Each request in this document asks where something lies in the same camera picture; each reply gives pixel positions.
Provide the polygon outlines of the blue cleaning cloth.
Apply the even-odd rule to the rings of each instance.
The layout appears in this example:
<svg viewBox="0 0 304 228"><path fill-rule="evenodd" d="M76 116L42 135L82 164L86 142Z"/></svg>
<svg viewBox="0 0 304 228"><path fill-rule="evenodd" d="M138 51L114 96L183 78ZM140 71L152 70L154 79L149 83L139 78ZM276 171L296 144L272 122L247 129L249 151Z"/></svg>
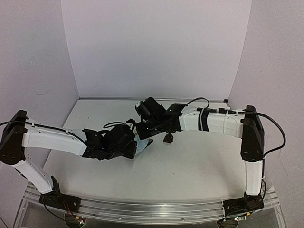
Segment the blue cleaning cloth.
<svg viewBox="0 0 304 228"><path fill-rule="evenodd" d="M147 147L149 140L141 140L138 135L135 136L134 140L137 142L135 156L139 155Z"/></svg>

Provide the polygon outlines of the black glasses case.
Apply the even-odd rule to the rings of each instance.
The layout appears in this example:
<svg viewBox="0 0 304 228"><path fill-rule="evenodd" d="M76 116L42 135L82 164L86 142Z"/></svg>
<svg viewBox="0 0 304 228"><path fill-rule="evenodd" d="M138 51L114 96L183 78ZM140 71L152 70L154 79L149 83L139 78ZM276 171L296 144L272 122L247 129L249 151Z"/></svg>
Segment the black glasses case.
<svg viewBox="0 0 304 228"><path fill-rule="evenodd" d="M149 146L149 145L151 145L152 144L152 142L153 142L153 139L148 139L149 140L149 142L148 142L148 145L147 145L147 147Z"/></svg>

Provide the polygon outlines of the tortoiseshell sunglasses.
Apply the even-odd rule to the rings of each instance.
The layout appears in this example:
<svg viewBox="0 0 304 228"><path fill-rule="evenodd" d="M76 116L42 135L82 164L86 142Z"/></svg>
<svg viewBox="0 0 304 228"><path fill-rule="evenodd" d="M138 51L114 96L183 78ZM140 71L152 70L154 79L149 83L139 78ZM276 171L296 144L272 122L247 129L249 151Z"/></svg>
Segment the tortoiseshell sunglasses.
<svg viewBox="0 0 304 228"><path fill-rule="evenodd" d="M173 143L173 139L174 139L174 137L173 137L172 133L171 133L171 132L168 132L168 133L165 135L165 137L164 137L164 139L163 139L163 142L164 142L164 143L171 144L171 143Z"/></svg>

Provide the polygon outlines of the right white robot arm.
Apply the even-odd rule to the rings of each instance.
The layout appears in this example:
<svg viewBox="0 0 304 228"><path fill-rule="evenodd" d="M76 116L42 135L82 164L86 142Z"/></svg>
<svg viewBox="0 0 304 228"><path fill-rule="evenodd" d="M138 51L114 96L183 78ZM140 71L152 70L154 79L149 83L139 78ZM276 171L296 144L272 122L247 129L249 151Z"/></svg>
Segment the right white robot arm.
<svg viewBox="0 0 304 228"><path fill-rule="evenodd" d="M174 103L165 109L154 98L149 97L135 106L140 122L135 125L141 140L166 133L163 141L173 142L173 133L182 131L202 131L220 133L240 138L240 155L245 163L244 196L223 202L225 214L253 212L264 206L261 195L264 174L264 135L265 131L255 107L248 105L247 110L227 108L194 107Z"/></svg>

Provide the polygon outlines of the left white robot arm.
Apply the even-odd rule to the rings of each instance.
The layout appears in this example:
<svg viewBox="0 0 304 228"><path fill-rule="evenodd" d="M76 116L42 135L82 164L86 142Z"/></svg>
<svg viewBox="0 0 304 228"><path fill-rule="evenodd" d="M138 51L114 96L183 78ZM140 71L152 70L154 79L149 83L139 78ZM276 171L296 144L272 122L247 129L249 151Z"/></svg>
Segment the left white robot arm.
<svg viewBox="0 0 304 228"><path fill-rule="evenodd" d="M58 181L35 165L27 148L43 148L67 152L87 159L109 160L123 156L132 159L137 141L128 125L119 124L111 130L68 130L34 123L27 112L19 110L13 118L2 123L0 160L12 166L31 182L40 193L39 202L45 206L77 212L81 199L61 193Z"/></svg>

